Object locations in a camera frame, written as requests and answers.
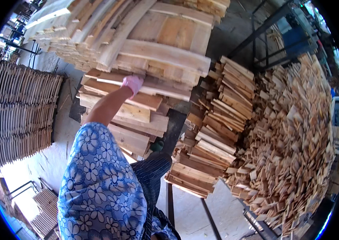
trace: pink glove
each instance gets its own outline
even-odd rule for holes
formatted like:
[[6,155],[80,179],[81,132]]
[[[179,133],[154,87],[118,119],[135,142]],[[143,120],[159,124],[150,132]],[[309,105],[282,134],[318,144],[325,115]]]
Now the pink glove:
[[127,86],[134,93],[133,96],[130,97],[130,99],[132,99],[139,92],[139,90],[142,88],[142,85],[143,79],[137,76],[129,75],[123,78],[122,87]]

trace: concrete floor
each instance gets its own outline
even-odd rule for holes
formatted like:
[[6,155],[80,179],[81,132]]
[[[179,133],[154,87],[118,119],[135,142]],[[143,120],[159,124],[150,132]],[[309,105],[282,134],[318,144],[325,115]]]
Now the concrete floor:
[[[242,1],[241,3],[247,11],[252,11],[258,4],[258,1]],[[221,55],[227,55],[250,33],[249,14],[244,12],[237,0],[231,0],[226,17],[222,19],[220,25],[215,26],[211,33],[206,55],[213,60],[218,60]],[[264,55],[265,51],[263,43],[258,42],[256,55],[260,58]],[[28,49],[31,47],[31,43],[26,45]],[[274,49],[271,43],[270,53],[272,51]],[[244,66],[249,66],[251,55],[252,47],[248,46],[235,57],[235,60]],[[29,53],[23,53],[19,59],[19,64],[27,66],[28,62]],[[72,103],[70,97],[74,97],[74,88],[78,85],[84,73],[75,70],[71,64],[59,60],[54,53],[42,53],[35,60],[35,68],[42,71],[53,71],[56,65],[58,66],[56,73],[65,73],[70,79],[70,84],[68,81],[63,84],[57,104],[59,111],[55,119],[55,142],[51,147],[41,151],[41,153],[13,164],[7,164],[1,168],[10,191],[29,180],[39,184],[38,177],[42,177],[56,192],[59,191],[61,179],[66,169],[67,155],[70,152],[75,134],[80,128],[78,122],[69,118],[69,110]],[[167,185],[162,181],[157,203],[157,207],[162,209],[164,213],[167,213],[166,187]],[[35,206],[31,203],[30,197],[31,192],[28,192],[16,198],[16,202],[28,219],[33,218],[38,213]],[[174,187],[173,199],[175,225],[182,239],[215,239],[212,227],[199,198]],[[229,189],[222,181],[216,184],[214,193],[208,196],[206,203],[223,239],[237,240],[253,233],[242,215],[243,206],[230,194]]]

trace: dark striped pants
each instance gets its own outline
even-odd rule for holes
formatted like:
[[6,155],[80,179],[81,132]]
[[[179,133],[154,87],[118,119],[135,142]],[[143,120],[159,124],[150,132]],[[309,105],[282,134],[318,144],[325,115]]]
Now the dark striped pants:
[[147,218],[143,225],[143,240],[151,239],[152,216],[157,217],[161,222],[166,222],[168,227],[180,240],[180,236],[172,226],[167,216],[156,207],[160,193],[160,179],[168,172],[172,165],[171,156],[167,153],[153,152],[144,161],[131,164],[139,183],[142,185],[144,197],[147,200]]

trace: blue floral shirt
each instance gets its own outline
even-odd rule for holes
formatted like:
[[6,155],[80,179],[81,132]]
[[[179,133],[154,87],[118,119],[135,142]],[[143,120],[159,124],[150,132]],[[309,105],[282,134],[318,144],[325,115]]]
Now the blue floral shirt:
[[63,239],[142,238],[142,186],[103,124],[90,122],[76,133],[57,207]]

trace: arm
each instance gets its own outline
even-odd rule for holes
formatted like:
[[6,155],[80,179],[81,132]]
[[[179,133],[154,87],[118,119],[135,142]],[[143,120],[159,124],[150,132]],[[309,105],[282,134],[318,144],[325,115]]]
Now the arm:
[[87,122],[100,122],[108,126],[124,101],[136,95],[142,84],[143,79],[141,78],[136,76],[125,77],[122,86],[118,90],[102,97],[94,105],[83,124]]

